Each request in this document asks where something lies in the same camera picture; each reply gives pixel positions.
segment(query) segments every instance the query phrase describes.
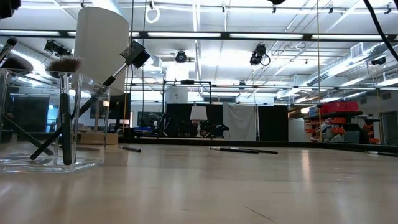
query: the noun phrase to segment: shelf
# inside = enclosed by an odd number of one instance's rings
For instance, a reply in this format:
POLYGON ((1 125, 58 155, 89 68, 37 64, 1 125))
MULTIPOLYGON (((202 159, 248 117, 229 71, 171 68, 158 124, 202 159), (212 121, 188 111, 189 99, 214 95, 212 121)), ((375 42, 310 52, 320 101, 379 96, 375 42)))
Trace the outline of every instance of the shelf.
MULTIPOLYGON (((347 117, 347 116, 357 116, 362 115, 362 111, 339 111, 333 113, 322 114, 321 119, 332 118, 332 117, 347 117)), ((319 115, 308 116, 304 120, 314 120, 319 119, 319 115)))

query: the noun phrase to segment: table surface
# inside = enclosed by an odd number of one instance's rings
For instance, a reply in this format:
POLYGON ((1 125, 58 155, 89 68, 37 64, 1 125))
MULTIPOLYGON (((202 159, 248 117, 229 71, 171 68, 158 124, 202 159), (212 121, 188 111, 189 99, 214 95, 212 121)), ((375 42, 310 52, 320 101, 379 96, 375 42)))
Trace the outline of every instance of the table surface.
POLYGON ((398 223, 398 160, 132 145, 127 167, 0 174, 1 223, 398 223))

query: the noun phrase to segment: white curtain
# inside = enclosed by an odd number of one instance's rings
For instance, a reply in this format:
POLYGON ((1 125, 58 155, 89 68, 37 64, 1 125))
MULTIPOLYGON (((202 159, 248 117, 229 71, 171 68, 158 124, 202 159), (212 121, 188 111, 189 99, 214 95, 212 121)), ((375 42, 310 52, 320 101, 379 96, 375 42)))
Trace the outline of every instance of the white curtain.
POLYGON ((256 107, 224 103, 224 124, 230 128, 224 132, 226 140, 255 141, 256 107))

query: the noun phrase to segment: red storage bin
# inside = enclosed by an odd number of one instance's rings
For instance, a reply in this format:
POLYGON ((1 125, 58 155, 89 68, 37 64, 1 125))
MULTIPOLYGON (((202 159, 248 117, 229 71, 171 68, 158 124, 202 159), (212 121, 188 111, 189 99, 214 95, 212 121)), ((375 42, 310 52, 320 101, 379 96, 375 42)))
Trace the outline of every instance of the red storage bin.
POLYGON ((321 114, 340 112, 340 111, 357 111, 359 110, 357 102, 334 102, 325 103, 321 107, 321 114))

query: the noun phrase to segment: ceiling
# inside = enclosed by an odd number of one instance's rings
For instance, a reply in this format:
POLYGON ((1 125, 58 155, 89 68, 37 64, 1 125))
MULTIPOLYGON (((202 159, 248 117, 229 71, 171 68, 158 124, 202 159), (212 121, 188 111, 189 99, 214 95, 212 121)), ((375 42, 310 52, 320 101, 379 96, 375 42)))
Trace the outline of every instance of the ceiling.
MULTIPOLYGON (((266 0, 155 0, 156 6, 173 7, 160 9, 160 19, 150 24, 145 22, 144 4, 150 0, 134 1, 134 31, 195 31, 193 25, 192 4, 198 2, 201 13, 197 24, 197 31, 223 32, 224 28, 230 32, 295 32, 329 34, 377 34, 371 16, 362 1, 359 0, 320 0, 319 27, 317 26, 316 0, 286 0, 277 6, 276 13, 272 13, 272 4, 266 0), (337 12, 328 13, 330 3, 337 12), (225 3, 226 14, 222 12, 225 3)), ((118 0, 123 16, 131 24, 132 1, 118 0)), ((377 11, 387 11, 387 4, 391 1, 370 0, 377 11)), ((79 0, 22 0, 22 7, 9 19, 0 21, 2 29, 27 30, 76 30, 76 19, 80 10, 79 0), (65 6, 67 9, 44 9, 46 7, 65 6)), ((398 11, 392 5, 393 12, 378 13, 379 22, 386 34, 398 34, 396 21, 398 11)), ((66 48, 73 49, 74 39, 54 39, 66 48)), ((41 54, 47 55, 44 45, 47 39, 19 38, 19 42, 41 54)), ((355 42, 321 42, 319 45, 320 68, 349 54, 355 42)), ((306 76, 318 71, 318 44, 315 42, 276 42, 251 40, 201 40, 201 75, 203 80, 218 83, 234 84, 240 80, 256 85, 272 82, 284 82, 293 85, 296 75, 306 76), (271 57, 271 64, 263 68, 252 67, 249 63, 252 51, 258 43, 266 45, 271 57), (303 54, 295 58, 302 48, 308 47, 303 54)), ((185 50, 187 55, 195 58, 194 40, 154 40, 144 41, 144 46, 152 55, 157 55, 168 61, 178 50, 185 50)), ((190 65, 190 78, 196 78, 194 63, 190 65)), ((348 79, 358 77, 353 72, 348 79)), ((158 81, 162 78, 153 72, 146 72, 146 77, 154 77, 158 81)))

